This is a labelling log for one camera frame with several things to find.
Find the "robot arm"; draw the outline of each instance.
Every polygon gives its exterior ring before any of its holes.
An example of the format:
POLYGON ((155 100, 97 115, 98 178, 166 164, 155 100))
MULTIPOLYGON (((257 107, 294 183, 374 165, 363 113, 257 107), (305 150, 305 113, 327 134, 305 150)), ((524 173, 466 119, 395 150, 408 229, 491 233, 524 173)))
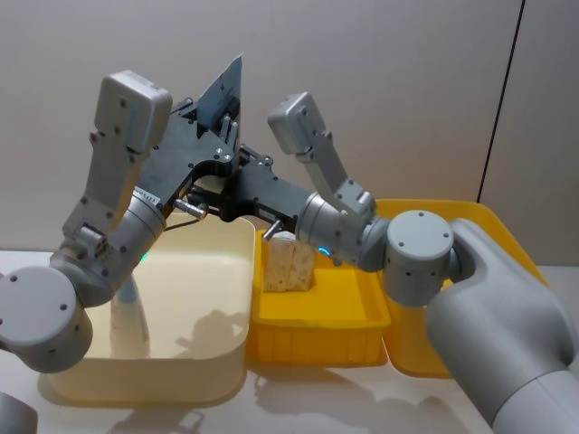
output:
POLYGON ((318 191, 279 179, 269 156, 238 141, 240 85, 239 58, 198 101, 173 108, 165 90, 136 74, 103 81, 86 192, 61 248, 50 267, 0 278, 0 348, 39 372, 73 366, 90 346, 84 308, 110 301, 175 208, 225 222, 250 214, 271 223, 266 239, 293 231, 337 265, 383 269, 395 301, 427 306, 432 344, 497 432, 542 432, 540 412, 527 415, 535 425, 518 420, 531 404, 545 406, 557 432, 576 432, 567 407, 579 386, 566 370, 576 339, 549 290, 474 223, 420 210, 390 222, 375 215, 374 197, 346 175, 308 93, 288 97, 269 123, 318 191), (446 278, 457 283, 440 293, 446 278))

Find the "blue light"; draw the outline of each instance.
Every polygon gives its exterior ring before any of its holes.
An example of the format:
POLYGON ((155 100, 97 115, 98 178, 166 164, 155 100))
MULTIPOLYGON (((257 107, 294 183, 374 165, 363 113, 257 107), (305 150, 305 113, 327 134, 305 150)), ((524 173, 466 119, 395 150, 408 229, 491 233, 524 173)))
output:
POLYGON ((326 255, 326 256, 329 256, 329 255, 330 255, 330 252, 329 252, 329 250, 328 250, 328 249, 326 249, 325 247, 321 247, 321 246, 320 246, 320 247, 318 247, 318 251, 319 251, 320 253, 322 253, 322 254, 326 255))

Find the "yellow tray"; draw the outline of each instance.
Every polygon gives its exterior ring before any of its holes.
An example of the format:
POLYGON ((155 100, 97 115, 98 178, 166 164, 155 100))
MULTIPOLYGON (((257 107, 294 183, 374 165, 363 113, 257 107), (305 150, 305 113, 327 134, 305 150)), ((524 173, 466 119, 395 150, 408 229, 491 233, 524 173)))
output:
POLYGON ((318 254, 310 291, 263 292, 266 257, 256 237, 248 356, 263 363, 364 366, 386 362, 390 324, 378 276, 318 254))
MULTIPOLYGON (((490 208, 480 203, 389 199, 377 201, 378 214, 388 219, 401 212, 417 209, 436 212, 448 221, 465 218, 477 223, 519 264, 547 285, 545 278, 541 276, 507 227, 490 208)), ((402 307, 389 297, 386 297, 386 304, 392 317, 392 324, 384 333, 384 342, 394 367, 414 376, 450 377, 442 360, 428 342, 425 326, 426 310, 402 307)))

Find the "cable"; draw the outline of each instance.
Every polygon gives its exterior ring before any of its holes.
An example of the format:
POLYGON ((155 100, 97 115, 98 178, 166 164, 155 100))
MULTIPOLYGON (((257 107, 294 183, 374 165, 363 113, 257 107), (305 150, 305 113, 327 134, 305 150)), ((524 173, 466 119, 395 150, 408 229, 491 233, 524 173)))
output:
POLYGON ((191 224, 195 224, 200 222, 200 220, 191 220, 190 222, 185 222, 185 223, 179 223, 179 224, 174 224, 173 226, 169 226, 168 228, 165 229, 165 232, 167 231, 172 231, 173 229, 179 229, 179 228, 183 228, 184 226, 189 226, 191 224))

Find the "white table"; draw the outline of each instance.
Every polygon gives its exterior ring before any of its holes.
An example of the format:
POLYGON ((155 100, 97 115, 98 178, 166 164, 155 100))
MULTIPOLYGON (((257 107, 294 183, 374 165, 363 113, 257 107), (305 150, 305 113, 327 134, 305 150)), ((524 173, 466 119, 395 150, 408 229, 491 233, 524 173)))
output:
MULTIPOLYGON (((0 272, 45 265, 49 256, 0 251, 0 272)), ((579 268, 541 270, 579 326, 579 268)), ((38 411, 40 434, 490 433, 455 381, 414 379, 390 364, 357 369, 249 367, 241 389, 213 407, 91 409, 52 402, 55 397, 42 376, 15 356, 0 353, 0 390, 38 411)))

